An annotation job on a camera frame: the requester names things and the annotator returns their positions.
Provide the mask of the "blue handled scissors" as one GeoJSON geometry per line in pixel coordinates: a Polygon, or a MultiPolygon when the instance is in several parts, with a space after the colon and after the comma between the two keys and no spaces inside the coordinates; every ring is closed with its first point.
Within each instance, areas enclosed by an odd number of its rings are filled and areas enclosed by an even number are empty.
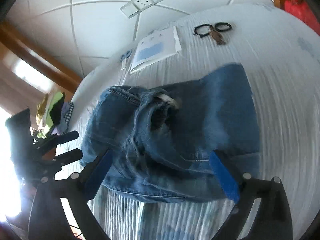
{"type": "Polygon", "coordinates": [[[132,49],[128,50],[123,55],[121,55],[121,57],[120,57],[121,70],[125,70],[125,68],[127,67],[127,63],[128,63],[128,60],[129,60],[131,54],[132,54],[132,49]]]}

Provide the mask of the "pile of colourful clothes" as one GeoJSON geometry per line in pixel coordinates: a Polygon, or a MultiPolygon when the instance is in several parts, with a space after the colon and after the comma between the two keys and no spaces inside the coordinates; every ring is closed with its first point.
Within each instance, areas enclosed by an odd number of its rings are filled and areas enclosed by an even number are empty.
{"type": "Polygon", "coordinates": [[[36,106],[37,130],[30,129],[36,139],[66,134],[74,109],[74,103],[66,101],[66,94],[52,89],[36,106]]]}

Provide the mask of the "striped white bed sheet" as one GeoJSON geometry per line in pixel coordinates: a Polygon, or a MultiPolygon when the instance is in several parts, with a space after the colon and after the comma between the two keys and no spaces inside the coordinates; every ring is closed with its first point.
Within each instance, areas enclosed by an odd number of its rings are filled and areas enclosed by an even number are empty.
{"type": "MultiPolygon", "coordinates": [[[[200,78],[219,66],[243,65],[261,134],[261,175],[282,179],[294,239],[319,211],[319,36],[292,15],[258,4],[208,9],[168,23],[182,51],[135,74],[116,54],[77,89],[71,127],[84,134],[99,95],[109,86],[148,88],[200,78]]],[[[206,204],[144,204],[102,187],[89,203],[111,239],[210,239],[232,208],[206,204]]]]}

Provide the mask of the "white paper booklet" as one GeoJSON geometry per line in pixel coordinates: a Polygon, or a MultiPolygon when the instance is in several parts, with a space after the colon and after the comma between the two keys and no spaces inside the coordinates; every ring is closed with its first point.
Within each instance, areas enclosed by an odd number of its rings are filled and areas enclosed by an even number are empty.
{"type": "Polygon", "coordinates": [[[154,31],[141,39],[132,60],[130,74],[176,55],[182,50],[176,26],[154,31]]]}

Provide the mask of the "wooden headboard frame left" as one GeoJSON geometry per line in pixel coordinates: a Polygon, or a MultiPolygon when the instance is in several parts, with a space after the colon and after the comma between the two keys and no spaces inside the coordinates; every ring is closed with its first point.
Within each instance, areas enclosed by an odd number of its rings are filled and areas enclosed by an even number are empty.
{"type": "Polygon", "coordinates": [[[70,93],[75,93],[80,85],[82,78],[78,74],[31,42],[6,21],[1,23],[1,43],[20,59],[70,93]]]}

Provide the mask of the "blue denim jeans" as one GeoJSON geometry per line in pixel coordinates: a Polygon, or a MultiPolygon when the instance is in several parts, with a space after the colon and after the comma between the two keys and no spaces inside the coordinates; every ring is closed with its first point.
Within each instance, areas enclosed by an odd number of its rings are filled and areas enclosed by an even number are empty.
{"type": "Polygon", "coordinates": [[[198,79],[146,89],[113,86],[100,96],[81,149],[82,166],[111,150],[103,184],[141,202],[225,197],[212,151],[242,172],[260,172],[260,138],[245,70],[227,64],[198,79]]]}

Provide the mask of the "red plastic bag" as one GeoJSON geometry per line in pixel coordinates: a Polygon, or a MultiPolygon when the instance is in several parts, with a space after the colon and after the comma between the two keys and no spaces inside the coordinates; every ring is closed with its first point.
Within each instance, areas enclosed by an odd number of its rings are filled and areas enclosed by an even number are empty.
{"type": "Polygon", "coordinates": [[[318,35],[320,34],[320,24],[313,14],[308,4],[304,0],[291,0],[285,1],[284,3],[285,11],[289,14],[295,16],[306,25],[308,25],[312,30],[314,30],[318,35]]]}

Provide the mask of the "white wall socket panel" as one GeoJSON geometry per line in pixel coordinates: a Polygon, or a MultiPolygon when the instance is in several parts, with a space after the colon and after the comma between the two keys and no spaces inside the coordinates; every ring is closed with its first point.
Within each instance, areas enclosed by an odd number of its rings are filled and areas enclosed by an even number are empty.
{"type": "Polygon", "coordinates": [[[122,6],[120,10],[127,18],[133,18],[140,12],[162,1],[164,0],[132,0],[122,6]]]}

